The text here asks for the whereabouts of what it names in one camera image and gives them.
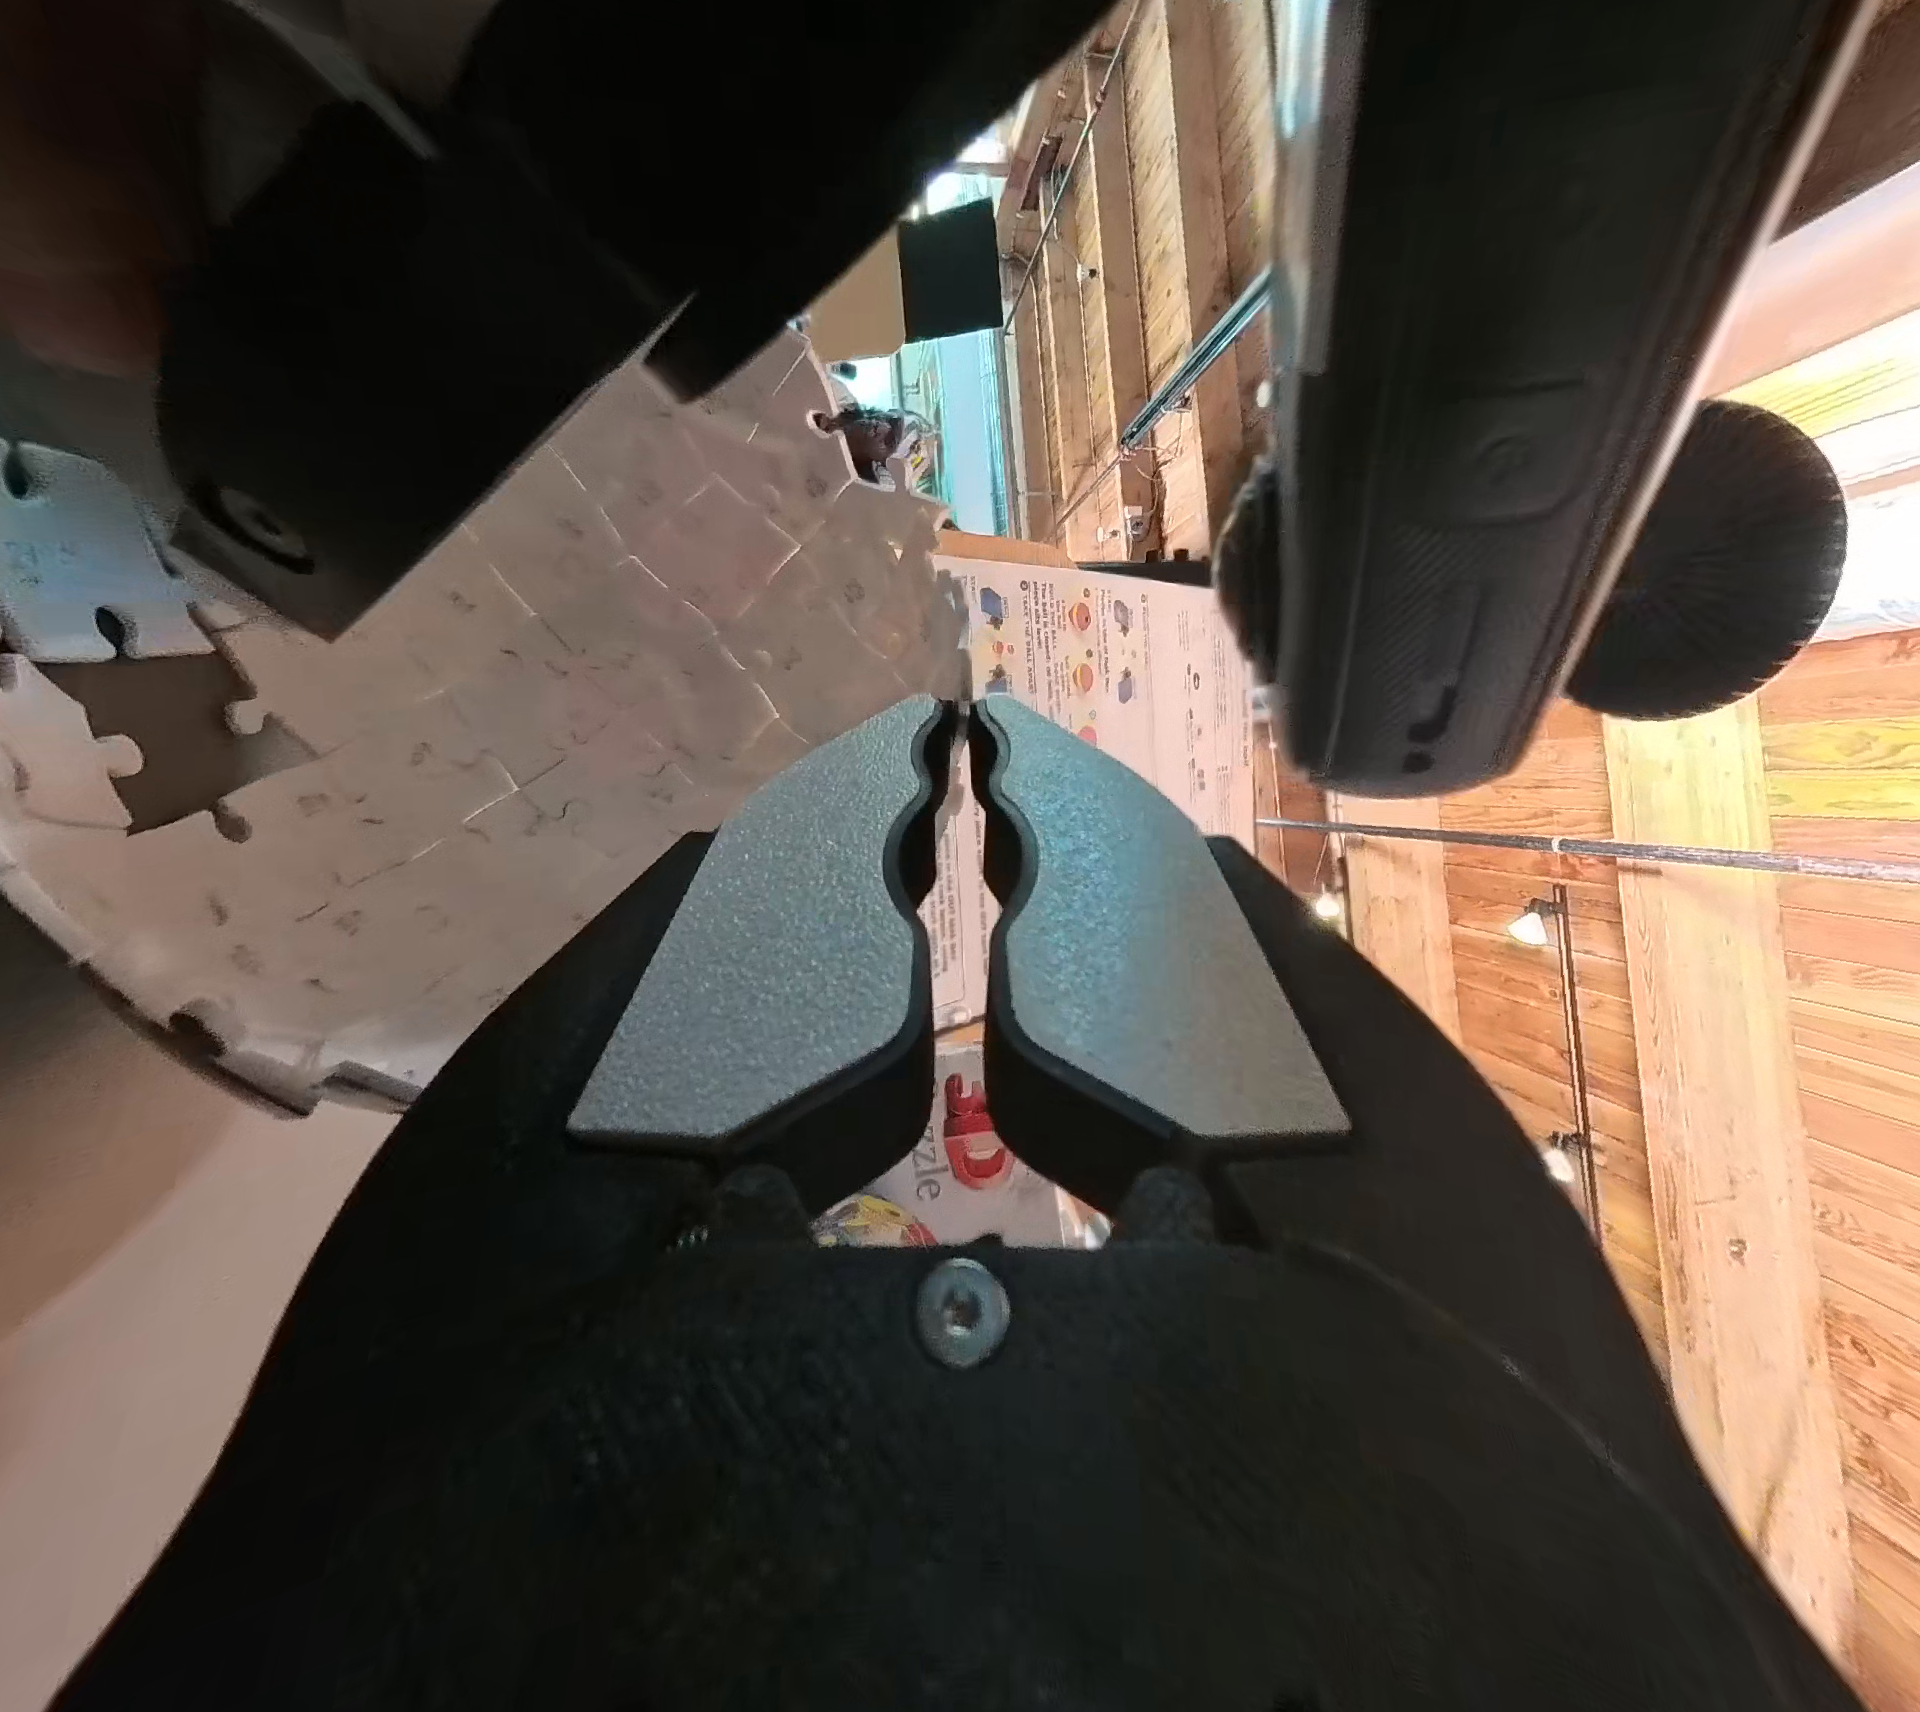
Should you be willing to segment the black table lamp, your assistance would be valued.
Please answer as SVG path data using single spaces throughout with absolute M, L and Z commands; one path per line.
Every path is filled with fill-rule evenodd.
M 1662 724 L 1753 699 L 1824 625 L 1848 526 L 1813 438 L 1758 405 L 1699 405 L 1567 699 Z

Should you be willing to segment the metal ceiling rail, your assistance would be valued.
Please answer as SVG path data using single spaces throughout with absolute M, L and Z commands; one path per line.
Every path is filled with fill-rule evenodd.
M 1272 303 L 1274 272 L 1261 270 L 1237 296 L 1209 333 L 1204 333 L 1183 356 L 1165 382 L 1154 389 L 1132 419 L 1122 427 L 1117 438 L 1121 455 L 1142 446 L 1158 425 L 1183 409 L 1183 401 L 1215 366 L 1231 354 L 1245 335 L 1266 320 Z

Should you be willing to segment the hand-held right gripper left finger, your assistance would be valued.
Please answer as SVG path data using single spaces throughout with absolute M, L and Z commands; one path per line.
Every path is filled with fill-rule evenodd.
M 911 696 L 719 829 L 568 1119 L 587 1147 L 781 1172 L 825 1215 L 934 1100 L 931 938 L 959 707 Z

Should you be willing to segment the partly built puzzle ball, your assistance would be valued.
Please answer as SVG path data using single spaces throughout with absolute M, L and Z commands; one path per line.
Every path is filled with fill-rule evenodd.
M 949 510 L 858 476 L 783 333 L 620 368 L 320 640 L 5 380 L 5 901 L 277 1109 L 401 1109 L 680 837 L 967 683 Z

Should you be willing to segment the black square panel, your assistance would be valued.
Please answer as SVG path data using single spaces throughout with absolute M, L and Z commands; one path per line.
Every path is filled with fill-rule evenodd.
M 1002 326 L 1001 246 L 991 199 L 902 220 L 896 250 L 906 344 Z

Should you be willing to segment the thin steel tension rod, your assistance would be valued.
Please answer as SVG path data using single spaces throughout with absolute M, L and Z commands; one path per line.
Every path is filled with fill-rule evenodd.
M 1918 884 L 1918 862 L 1915 860 L 1859 860 L 1722 846 L 1580 838 L 1570 834 L 1450 830 L 1445 826 L 1412 826 L 1399 823 L 1380 825 L 1300 816 L 1259 816 L 1256 830 L 1300 837 L 1370 838 L 1400 844 L 1448 844 L 1485 852 L 1608 860 L 1619 864 L 1731 871 L 1775 879 L 1898 886 Z

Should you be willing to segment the white instruction sheet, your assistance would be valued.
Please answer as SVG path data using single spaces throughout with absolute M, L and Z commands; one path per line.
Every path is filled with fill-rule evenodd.
M 1256 842 L 1256 705 L 1213 590 L 943 537 L 971 696 L 1006 696 L 1165 793 L 1207 837 Z

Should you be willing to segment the tan square panel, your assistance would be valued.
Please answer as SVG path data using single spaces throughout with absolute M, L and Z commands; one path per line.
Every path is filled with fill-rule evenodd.
M 890 359 L 902 351 L 908 330 L 899 228 L 876 239 L 809 304 L 806 339 L 825 366 Z

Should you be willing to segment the colourful puzzle box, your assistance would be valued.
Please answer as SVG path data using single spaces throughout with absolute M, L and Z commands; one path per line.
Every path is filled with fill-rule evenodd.
M 1013 1249 L 1100 1251 L 1106 1215 L 1024 1164 L 997 1131 L 984 1048 L 934 1050 L 925 1131 L 894 1166 L 814 1221 L 825 1249 L 928 1251 L 997 1240 Z

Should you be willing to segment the person's left hand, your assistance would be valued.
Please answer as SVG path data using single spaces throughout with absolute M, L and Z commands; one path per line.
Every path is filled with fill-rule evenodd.
M 137 378 L 202 237 L 191 0 L 3 0 L 3 323 L 64 371 Z

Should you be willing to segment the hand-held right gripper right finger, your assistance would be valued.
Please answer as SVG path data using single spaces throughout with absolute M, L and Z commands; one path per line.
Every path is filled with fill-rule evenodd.
M 1030 1168 L 1105 1216 L 1145 1172 L 1342 1147 L 1352 1120 L 1194 820 L 1011 696 L 968 715 L 988 938 L 982 1070 Z

